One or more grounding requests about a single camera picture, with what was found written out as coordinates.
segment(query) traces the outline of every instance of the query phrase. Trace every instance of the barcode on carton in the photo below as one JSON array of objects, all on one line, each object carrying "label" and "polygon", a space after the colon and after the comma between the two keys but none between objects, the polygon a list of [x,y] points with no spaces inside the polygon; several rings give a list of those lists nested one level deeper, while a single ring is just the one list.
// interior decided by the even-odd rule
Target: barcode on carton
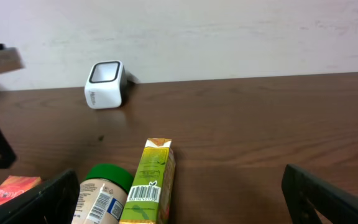
[{"label": "barcode on carton", "polygon": [[94,203],[88,219],[96,223],[100,223],[108,209],[111,201],[111,196],[105,192],[100,192],[98,199]]},{"label": "barcode on carton", "polygon": [[129,191],[128,202],[159,202],[161,188],[153,185],[133,186]]}]

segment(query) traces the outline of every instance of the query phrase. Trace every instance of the orange package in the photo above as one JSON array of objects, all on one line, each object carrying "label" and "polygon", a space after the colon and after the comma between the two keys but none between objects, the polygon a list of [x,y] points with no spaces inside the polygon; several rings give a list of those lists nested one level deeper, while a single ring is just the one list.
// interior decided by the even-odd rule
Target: orange package
[{"label": "orange package", "polygon": [[40,177],[9,176],[0,185],[0,205],[41,183]]}]

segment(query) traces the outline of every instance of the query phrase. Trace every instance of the wall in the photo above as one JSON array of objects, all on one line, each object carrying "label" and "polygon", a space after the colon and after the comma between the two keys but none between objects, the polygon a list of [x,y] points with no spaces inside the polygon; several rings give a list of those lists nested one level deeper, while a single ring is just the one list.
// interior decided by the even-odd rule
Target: wall
[{"label": "wall", "polygon": [[358,0],[0,0],[26,69],[0,90],[83,86],[122,60],[141,82],[358,71]]}]

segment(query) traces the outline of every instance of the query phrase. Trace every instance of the brown table surface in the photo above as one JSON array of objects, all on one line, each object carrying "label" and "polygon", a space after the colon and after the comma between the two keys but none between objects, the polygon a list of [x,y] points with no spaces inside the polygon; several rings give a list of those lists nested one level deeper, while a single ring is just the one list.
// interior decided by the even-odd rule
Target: brown table surface
[{"label": "brown table surface", "polygon": [[0,183],[100,163],[134,174],[147,138],[172,138],[171,223],[290,223],[288,163],[358,196],[358,73],[141,84],[99,111],[83,88],[3,92],[0,128],[18,155]]}]

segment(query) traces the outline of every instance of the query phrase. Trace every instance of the green lid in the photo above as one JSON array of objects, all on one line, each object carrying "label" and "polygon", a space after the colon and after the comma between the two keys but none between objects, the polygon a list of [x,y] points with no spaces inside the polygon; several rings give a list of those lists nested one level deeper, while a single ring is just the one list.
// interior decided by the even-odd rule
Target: green lid
[{"label": "green lid", "polygon": [[123,168],[111,164],[99,164],[94,166],[85,180],[103,178],[114,182],[129,193],[134,177]]}]

